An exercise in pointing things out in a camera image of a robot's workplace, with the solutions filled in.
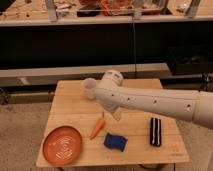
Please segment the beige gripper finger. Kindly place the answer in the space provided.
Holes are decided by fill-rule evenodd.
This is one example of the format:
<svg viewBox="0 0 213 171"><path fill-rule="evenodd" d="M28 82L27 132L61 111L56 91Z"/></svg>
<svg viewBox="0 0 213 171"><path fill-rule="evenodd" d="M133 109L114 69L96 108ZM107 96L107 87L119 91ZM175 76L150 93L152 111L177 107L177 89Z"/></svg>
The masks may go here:
<svg viewBox="0 0 213 171"><path fill-rule="evenodd" d="M121 111L119 109L117 109L113 114L112 114L113 118L116 121L120 121L121 120Z"/></svg>

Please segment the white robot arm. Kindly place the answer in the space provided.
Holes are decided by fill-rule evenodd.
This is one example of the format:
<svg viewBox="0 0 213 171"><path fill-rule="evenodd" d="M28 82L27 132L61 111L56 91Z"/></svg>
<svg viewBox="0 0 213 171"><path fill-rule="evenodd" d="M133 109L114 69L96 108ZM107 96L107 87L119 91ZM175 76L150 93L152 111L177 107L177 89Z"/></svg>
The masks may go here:
<svg viewBox="0 0 213 171"><path fill-rule="evenodd" d="M108 70L94 94L110 113L118 107L155 113L213 130L213 93L196 90L142 89L122 86L123 75Z"/></svg>

